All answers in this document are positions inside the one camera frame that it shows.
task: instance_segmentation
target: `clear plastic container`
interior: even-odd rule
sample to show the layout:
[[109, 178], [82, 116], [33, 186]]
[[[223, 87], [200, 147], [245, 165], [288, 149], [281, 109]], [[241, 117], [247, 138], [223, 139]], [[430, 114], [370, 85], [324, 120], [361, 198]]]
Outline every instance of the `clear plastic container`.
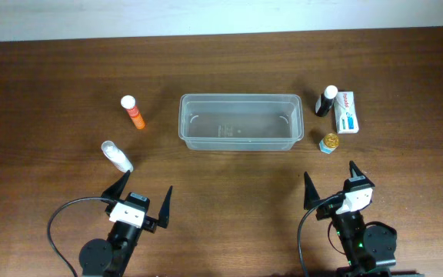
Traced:
[[193, 150], [287, 151], [304, 137], [301, 99], [286, 94], [187, 94], [178, 135]]

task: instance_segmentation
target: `orange tube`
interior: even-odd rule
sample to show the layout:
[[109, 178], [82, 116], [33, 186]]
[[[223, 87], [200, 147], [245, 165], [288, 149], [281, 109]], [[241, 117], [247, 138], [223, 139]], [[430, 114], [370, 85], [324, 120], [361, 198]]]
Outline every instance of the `orange tube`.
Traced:
[[136, 100], [130, 95], [126, 95], [121, 99], [121, 105], [129, 114], [132, 122], [135, 124], [136, 128], [143, 129], [145, 127], [145, 120], [143, 120], [142, 115], [139, 113], [139, 109], [136, 106]]

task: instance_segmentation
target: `wood grain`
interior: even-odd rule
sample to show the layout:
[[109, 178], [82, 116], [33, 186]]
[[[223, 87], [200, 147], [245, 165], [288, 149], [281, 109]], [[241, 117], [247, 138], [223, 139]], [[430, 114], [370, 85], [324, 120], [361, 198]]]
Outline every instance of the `wood grain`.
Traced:
[[[356, 93], [361, 130], [325, 155], [317, 142], [334, 122], [312, 109], [330, 84]], [[289, 152], [188, 150], [179, 99], [202, 92], [300, 95], [305, 137]], [[127, 94], [144, 130], [119, 105]], [[149, 215], [174, 186], [170, 226], [140, 238], [126, 276], [301, 274], [303, 173], [330, 195], [350, 160], [377, 185], [365, 220], [398, 230], [395, 270], [443, 276], [443, 28], [0, 43], [0, 276], [69, 275], [45, 226], [121, 176], [100, 151], [108, 139], [134, 163], [125, 192], [148, 196]], [[103, 208], [82, 203], [55, 222], [79, 271], [80, 248], [112, 226]], [[304, 226], [313, 271], [346, 265], [327, 225]]]

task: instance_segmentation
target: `white tube cap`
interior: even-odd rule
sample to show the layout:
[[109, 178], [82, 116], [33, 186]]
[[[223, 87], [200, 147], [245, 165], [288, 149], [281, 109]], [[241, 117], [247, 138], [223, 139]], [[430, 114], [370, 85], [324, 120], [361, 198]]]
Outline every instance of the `white tube cap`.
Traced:
[[132, 109], [135, 107], [135, 105], [136, 105], [136, 100], [134, 97], [130, 95], [126, 95], [121, 99], [122, 108]]
[[338, 88], [336, 88], [333, 85], [328, 86], [325, 90], [324, 90], [324, 96], [327, 99], [333, 99], [334, 97], [336, 97], [336, 95], [338, 94]]
[[114, 142], [111, 141], [102, 143], [102, 151], [109, 159], [113, 159], [119, 154], [119, 149], [115, 146]]

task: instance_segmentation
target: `small black bottle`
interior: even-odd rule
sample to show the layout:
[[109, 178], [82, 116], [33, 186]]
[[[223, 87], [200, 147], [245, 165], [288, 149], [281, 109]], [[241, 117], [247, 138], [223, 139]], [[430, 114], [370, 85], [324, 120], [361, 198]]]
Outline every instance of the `small black bottle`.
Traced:
[[326, 116], [335, 103], [335, 97], [338, 94], [338, 88], [333, 85], [328, 86], [321, 94], [315, 104], [315, 114], [317, 116]]

